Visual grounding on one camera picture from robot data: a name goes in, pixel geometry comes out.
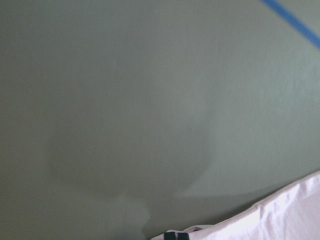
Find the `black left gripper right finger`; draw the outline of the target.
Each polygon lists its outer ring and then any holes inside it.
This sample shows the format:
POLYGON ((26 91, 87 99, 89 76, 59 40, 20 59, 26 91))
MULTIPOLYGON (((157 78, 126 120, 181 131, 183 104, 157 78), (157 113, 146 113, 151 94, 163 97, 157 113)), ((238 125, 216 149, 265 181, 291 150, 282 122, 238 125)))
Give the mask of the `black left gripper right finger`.
POLYGON ((187 232, 178 232, 177 240, 189 240, 189 234, 187 232))

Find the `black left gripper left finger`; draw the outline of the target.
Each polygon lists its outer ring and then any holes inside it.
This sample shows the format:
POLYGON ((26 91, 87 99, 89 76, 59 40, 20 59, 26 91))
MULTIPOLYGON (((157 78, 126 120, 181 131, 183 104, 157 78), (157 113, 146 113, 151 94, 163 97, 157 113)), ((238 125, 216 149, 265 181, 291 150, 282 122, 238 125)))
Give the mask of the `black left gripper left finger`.
POLYGON ((172 232, 165 232, 163 234, 164 240, 176 240, 176 233, 174 231, 172 232))

